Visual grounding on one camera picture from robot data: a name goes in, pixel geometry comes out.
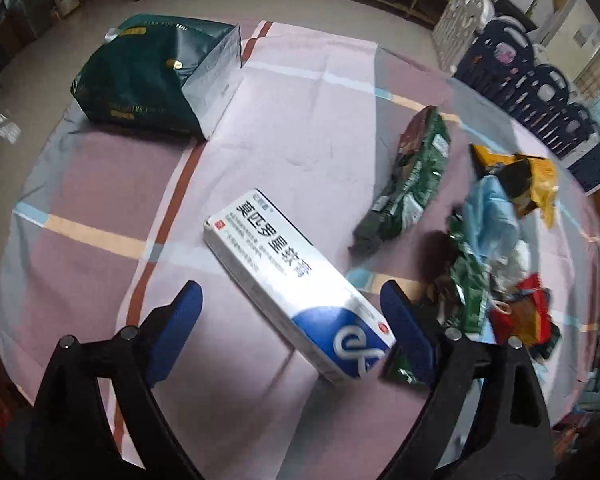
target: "gold logo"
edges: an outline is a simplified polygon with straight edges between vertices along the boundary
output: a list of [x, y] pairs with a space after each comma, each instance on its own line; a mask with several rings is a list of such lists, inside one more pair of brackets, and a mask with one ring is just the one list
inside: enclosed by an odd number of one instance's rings
[[120, 36], [142, 36], [146, 33], [146, 27], [132, 27], [120, 32]]
[[178, 70], [179, 68], [182, 68], [182, 63], [179, 62], [177, 59], [168, 59], [167, 63], [165, 63], [169, 68], [173, 68], [174, 70]]
[[111, 117], [117, 117], [119, 119], [131, 119], [132, 121], [135, 119], [133, 114], [127, 114], [125, 112], [119, 112], [117, 110], [109, 110], [111, 113]]

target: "box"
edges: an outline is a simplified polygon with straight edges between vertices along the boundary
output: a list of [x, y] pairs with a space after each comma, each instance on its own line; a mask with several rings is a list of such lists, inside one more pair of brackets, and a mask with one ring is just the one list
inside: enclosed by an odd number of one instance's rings
[[233, 279], [331, 383], [363, 377], [394, 344], [388, 323], [257, 189], [204, 225]]

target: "screw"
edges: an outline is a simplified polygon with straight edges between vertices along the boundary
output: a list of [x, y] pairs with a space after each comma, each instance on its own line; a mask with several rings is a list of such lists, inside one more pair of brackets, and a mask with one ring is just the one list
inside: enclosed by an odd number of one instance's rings
[[445, 336], [447, 339], [451, 339], [451, 341], [458, 341], [462, 337], [462, 332], [456, 327], [450, 326], [445, 330]]
[[130, 341], [138, 335], [138, 327], [127, 325], [120, 331], [120, 337], [125, 341]]
[[516, 350], [522, 348], [522, 341], [520, 341], [520, 338], [515, 335], [512, 335], [508, 339], [508, 343], [511, 347], [515, 348]]
[[62, 348], [69, 348], [69, 346], [71, 346], [72, 344], [75, 343], [75, 337], [72, 335], [63, 335], [60, 338], [60, 341], [58, 342], [58, 344], [62, 347]]

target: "tiled floor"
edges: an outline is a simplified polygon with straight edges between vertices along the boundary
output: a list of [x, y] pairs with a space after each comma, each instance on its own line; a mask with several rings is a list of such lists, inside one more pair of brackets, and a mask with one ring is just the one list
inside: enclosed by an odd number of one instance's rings
[[376, 41], [436, 66], [430, 32], [350, 0], [95, 0], [20, 52], [0, 75], [0, 108], [22, 128], [0, 142], [0, 257], [20, 187], [46, 136], [71, 101], [69, 86], [106, 31], [137, 13], [205, 18], [260, 18]]

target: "table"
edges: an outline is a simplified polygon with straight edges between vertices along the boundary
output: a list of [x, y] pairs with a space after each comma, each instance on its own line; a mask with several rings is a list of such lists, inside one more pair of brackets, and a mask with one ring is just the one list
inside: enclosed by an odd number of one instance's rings
[[[469, 142], [551, 157], [534, 136], [456, 80], [377, 44], [271, 22], [240, 22], [244, 79], [206, 144], [93, 126], [74, 102], [29, 175], [0, 274], [0, 355], [34, 398], [58, 341], [112, 337], [197, 280], [202, 315], [154, 395], [208, 480], [376, 478], [425, 401], [377, 380], [333, 388], [269, 325], [202, 240], [203, 221], [257, 187], [369, 300], [395, 278], [433, 278], [452, 206], [474, 181]], [[420, 222], [352, 263], [351, 232], [425, 104], [451, 136], [438, 195]], [[558, 167], [556, 222], [521, 222], [532, 270], [552, 290], [563, 340], [542, 385], [550, 418], [587, 380], [600, 317], [600, 228]], [[110, 385], [107, 416], [136, 460]]]

